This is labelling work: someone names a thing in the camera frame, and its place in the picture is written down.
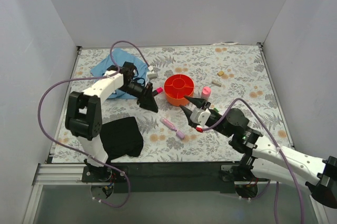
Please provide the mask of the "pink glue bottle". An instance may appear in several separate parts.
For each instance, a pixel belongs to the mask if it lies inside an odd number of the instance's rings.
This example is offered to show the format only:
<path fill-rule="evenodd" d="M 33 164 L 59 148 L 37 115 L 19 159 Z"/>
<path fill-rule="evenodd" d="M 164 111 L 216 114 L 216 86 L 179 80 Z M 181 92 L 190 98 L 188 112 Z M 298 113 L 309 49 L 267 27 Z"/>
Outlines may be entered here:
<path fill-rule="evenodd" d="M 210 87 L 208 86 L 205 86 L 203 87 L 202 89 L 202 92 L 201 92 L 201 98 L 205 99 L 205 100 L 208 100 L 210 98 L 210 95 L 212 93 L 212 90 Z"/>

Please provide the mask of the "pink black highlighter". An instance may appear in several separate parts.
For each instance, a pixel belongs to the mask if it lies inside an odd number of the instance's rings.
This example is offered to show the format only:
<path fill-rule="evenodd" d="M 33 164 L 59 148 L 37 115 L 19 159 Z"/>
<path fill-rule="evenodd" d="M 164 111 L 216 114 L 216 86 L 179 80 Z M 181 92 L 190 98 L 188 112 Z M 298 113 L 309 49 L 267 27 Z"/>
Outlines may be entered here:
<path fill-rule="evenodd" d="M 159 88 L 157 88 L 156 90 L 154 90 L 153 92 L 152 92 L 152 95 L 153 95 L 153 97 L 155 97 L 155 96 L 157 96 L 158 94 L 160 94 L 160 93 L 162 93 L 163 92 L 163 88 L 162 87 L 159 87 Z"/>

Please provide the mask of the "purple translucent highlighter cap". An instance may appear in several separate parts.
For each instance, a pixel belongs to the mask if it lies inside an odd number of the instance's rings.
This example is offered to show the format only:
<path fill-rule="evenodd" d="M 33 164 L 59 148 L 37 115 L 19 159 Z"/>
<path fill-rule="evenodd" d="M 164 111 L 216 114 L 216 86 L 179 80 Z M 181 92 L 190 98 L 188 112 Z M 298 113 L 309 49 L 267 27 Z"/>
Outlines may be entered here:
<path fill-rule="evenodd" d="M 185 134 L 182 133 L 180 130 L 176 131 L 176 136 L 177 136 L 179 139 L 184 139 L 184 138 L 185 138 Z"/>

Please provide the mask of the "pink translucent highlighter body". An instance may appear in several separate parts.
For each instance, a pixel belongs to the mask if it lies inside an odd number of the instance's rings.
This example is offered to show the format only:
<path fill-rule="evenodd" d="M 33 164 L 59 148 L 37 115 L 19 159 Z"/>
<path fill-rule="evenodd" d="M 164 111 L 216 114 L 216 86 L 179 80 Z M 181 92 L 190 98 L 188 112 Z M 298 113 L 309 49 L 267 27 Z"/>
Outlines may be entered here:
<path fill-rule="evenodd" d="M 166 118 L 161 117 L 160 122 L 162 124 L 164 124 L 168 129 L 170 129 L 174 132 L 177 132 L 177 128 L 175 127 L 175 125 L 172 122 L 170 122 L 169 120 L 167 120 Z"/>

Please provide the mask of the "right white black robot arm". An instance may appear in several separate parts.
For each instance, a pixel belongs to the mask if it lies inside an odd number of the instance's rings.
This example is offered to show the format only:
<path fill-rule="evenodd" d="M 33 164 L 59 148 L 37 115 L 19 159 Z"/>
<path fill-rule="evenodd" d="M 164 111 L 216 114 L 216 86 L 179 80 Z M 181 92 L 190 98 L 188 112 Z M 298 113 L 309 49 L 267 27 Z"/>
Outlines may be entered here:
<path fill-rule="evenodd" d="M 299 185 L 317 202 L 336 208 L 335 157 L 313 157 L 274 143 L 271 137 L 249 127 L 249 119 L 233 105 L 221 115 L 203 98 L 186 99 L 195 105 L 194 110 L 181 106 L 189 126 L 200 133 L 213 129 L 229 137 L 229 145 L 244 155 L 238 167 L 243 180 L 257 177 Z"/>

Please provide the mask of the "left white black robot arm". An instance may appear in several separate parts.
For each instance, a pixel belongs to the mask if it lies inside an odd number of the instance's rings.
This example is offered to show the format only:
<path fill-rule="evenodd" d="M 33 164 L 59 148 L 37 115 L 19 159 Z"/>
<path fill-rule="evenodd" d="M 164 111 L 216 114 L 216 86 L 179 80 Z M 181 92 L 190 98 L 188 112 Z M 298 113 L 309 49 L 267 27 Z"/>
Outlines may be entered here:
<path fill-rule="evenodd" d="M 138 73 L 135 65 L 125 62 L 121 68 L 112 65 L 102 78 L 82 92 L 70 93 L 67 104 L 65 127 L 81 143 L 87 155 L 87 163 L 94 166 L 94 176 L 101 182 L 111 178 L 112 169 L 105 163 L 108 153 L 100 138 L 102 129 L 102 104 L 116 90 L 121 90 L 137 99 L 140 108 L 157 113 L 153 97 L 153 85 L 139 84 L 134 80 Z"/>

